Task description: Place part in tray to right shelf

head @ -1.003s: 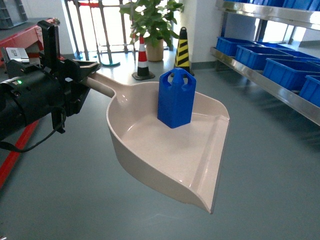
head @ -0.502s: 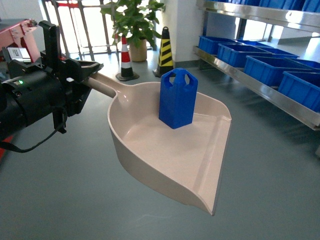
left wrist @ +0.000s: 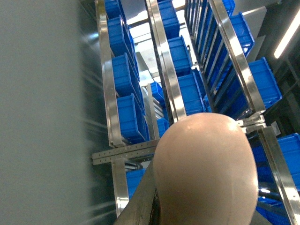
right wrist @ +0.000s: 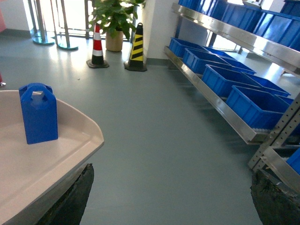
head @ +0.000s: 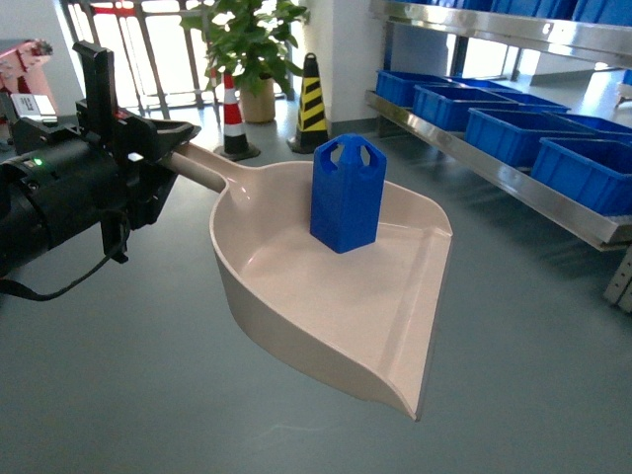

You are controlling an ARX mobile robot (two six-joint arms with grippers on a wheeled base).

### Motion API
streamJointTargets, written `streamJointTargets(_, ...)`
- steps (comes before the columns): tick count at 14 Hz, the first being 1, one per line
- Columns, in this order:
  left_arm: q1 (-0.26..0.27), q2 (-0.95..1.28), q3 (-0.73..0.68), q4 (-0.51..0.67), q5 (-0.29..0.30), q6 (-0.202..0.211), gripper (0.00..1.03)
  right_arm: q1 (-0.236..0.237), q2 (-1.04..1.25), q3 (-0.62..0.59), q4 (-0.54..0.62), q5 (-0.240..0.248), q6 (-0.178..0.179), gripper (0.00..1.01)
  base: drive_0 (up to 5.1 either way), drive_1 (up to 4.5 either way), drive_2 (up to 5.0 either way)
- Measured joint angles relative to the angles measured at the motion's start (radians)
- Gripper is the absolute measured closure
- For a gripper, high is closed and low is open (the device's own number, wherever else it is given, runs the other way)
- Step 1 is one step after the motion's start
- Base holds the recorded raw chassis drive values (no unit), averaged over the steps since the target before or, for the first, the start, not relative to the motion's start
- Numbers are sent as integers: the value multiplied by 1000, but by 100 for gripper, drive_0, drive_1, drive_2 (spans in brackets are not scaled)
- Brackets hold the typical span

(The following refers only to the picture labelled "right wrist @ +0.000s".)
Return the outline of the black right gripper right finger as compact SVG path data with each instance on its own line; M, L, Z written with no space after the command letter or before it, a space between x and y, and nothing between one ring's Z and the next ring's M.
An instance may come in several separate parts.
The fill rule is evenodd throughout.
M298 225L300 194L264 170L252 174L251 196L264 225Z

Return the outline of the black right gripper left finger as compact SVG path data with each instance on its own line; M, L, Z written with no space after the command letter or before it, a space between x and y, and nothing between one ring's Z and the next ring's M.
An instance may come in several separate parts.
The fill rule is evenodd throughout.
M87 164L73 185L37 222L38 225L78 225L94 181L93 164Z

